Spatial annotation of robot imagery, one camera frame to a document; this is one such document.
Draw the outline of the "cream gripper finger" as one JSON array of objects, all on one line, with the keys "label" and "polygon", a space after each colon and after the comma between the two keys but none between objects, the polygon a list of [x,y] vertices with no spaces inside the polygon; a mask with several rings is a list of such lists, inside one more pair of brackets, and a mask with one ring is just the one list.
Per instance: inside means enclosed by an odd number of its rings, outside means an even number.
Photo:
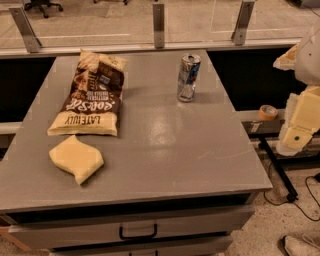
[{"label": "cream gripper finger", "polygon": [[276,150],[284,156],[301,152],[320,129],[320,87],[308,86],[299,95],[291,93]]},{"label": "cream gripper finger", "polygon": [[274,61],[273,67],[284,71],[294,70],[297,48],[298,45],[294,45],[286,53],[278,57]]}]

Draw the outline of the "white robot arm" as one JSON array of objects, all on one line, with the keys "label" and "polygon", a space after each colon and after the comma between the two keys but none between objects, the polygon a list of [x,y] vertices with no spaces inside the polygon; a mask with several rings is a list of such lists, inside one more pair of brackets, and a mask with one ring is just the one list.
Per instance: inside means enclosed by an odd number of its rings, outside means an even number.
[{"label": "white robot arm", "polygon": [[276,150],[284,156],[301,152],[320,129],[320,22],[302,40],[273,63],[280,70],[293,70],[306,85],[299,95],[291,93]]}]

